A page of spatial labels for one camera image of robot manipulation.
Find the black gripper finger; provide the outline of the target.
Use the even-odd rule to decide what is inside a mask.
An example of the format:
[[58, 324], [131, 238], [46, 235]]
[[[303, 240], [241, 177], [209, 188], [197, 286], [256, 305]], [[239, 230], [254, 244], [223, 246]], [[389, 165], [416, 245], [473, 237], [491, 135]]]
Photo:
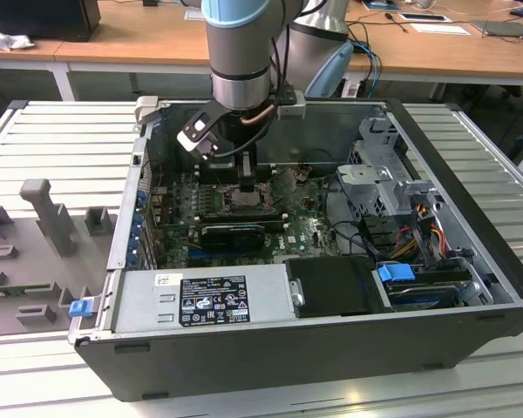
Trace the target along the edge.
[[256, 151], [243, 151], [237, 156], [237, 173], [241, 192], [252, 192], [255, 189], [256, 170]]

